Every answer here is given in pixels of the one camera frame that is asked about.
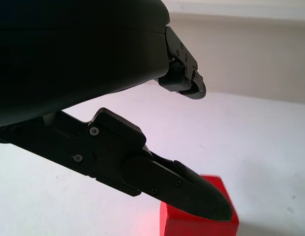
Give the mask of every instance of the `white wall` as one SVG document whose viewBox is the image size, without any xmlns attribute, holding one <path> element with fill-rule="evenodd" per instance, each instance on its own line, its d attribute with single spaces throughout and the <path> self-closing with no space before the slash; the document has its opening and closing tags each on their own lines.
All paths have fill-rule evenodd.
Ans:
<svg viewBox="0 0 305 236">
<path fill-rule="evenodd" d="M 305 21 L 305 0 L 162 0 L 170 12 Z"/>
<path fill-rule="evenodd" d="M 151 150 L 198 173 L 222 176 L 240 217 L 239 236 L 305 236 L 305 100 L 280 99 L 286 79 L 294 86 L 296 78 L 286 75 L 287 67 L 305 85 L 305 28 L 180 22 L 174 20 L 173 28 L 199 61 L 210 90 L 206 98 L 189 100 L 150 82 L 67 111 L 89 120 L 107 107 L 140 126 Z M 285 64 L 276 61 L 283 55 Z M 245 88 L 258 86 L 255 74 L 265 67 L 268 73 L 260 73 L 272 82 L 250 89 L 249 97 Z M 268 90 L 273 82 L 280 88 L 275 97 Z M 0 145 L 0 236 L 157 236 L 158 213 L 159 202 L 148 196 L 128 197 Z"/>
</svg>

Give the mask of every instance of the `red block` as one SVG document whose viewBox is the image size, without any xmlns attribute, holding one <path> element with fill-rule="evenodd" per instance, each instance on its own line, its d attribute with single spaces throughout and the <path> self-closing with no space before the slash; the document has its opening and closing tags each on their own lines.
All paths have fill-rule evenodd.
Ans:
<svg viewBox="0 0 305 236">
<path fill-rule="evenodd" d="M 202 178 L 216 186 L 231 202 L 220 177 L 202 176 Z M 239 219 L 235 208 L 233 206 L 232 208 L 232 220 L 220 222 L 194 216 L 166 203 L 161 203 L 160 236 L 236 236 Z"/>
</svg>

